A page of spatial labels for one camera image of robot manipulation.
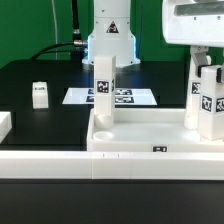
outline small white block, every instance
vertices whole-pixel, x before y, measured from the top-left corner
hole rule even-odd
[[[49,107],[46,82],[34,82],[32,96],[34,109],[44,109]]]
[[[12,128],[11,113],[0,112],[0,143]]]
[[[130,158],[130,153],[94,152],[92,161],[92,178],[130,179]]]

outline black cable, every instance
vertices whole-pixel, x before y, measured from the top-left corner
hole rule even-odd
[[[72,0],[73,28],[79,30],[78,0]]]
[[[68,52],[71,53],[71,52],[75,52],[75,51],[80,51],[80,49],[79,50],[71,49],[71,50],[62,50],[62,51],[45,51],[45,52],[43,51],[43,52],[39,53],[38,57],[43,55],[43,54],[56,54],[56,53],[68,53]]]
[[[140,48],[142,45],[142,32],[143,32],[143,15],[144,14],[144,0],[141,1],[141,18],[140,18],[140,34],[139,34],[139,44],[137,57],[140,59]]]
[[[64,46],[74,46],[74,43],[73,42],[66,42],[66,43],[59,43],[59,44],[51,45],[51,46],[46,47],[43,50],[39,51],[37,54],[33,55],[30,59],[31,60],[36,60],[44,52],[47,52],[47,51],[49,51],[51,49],[55,49],[55,48],[58,48],[58,47],[64,47]]]

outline black tabletop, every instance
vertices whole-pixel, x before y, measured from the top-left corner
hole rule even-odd
[[[117,88],[150,88],[157,107],[184,107],[186,65],[144,62],[116,75]],[[86,150],[90,105],[63,105],[68,88],[93,87],[93,72],[72,61],[14,61],[0,70],[0,111],[11,111],[13,130],[0,149]],[[46,81],[49,109],[33,110],[32,83]]]

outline white plastic tray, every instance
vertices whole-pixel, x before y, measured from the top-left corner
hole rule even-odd
[[[102,152],[224,152],[224,142],[201,142],[184,128],[183,109],[115,109],[114,127],[94,126],[91,111],[87,150]]]

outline white pillar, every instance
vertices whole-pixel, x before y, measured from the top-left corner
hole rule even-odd
[[[198,132],[202,139],[224,139],[224,84],[217,83],[217,69],[221,66],[202,68],[201,100]]]
[[[102,129],[114,124],[115,107],[115,56],[96,56],[94,66],[95,126]]]

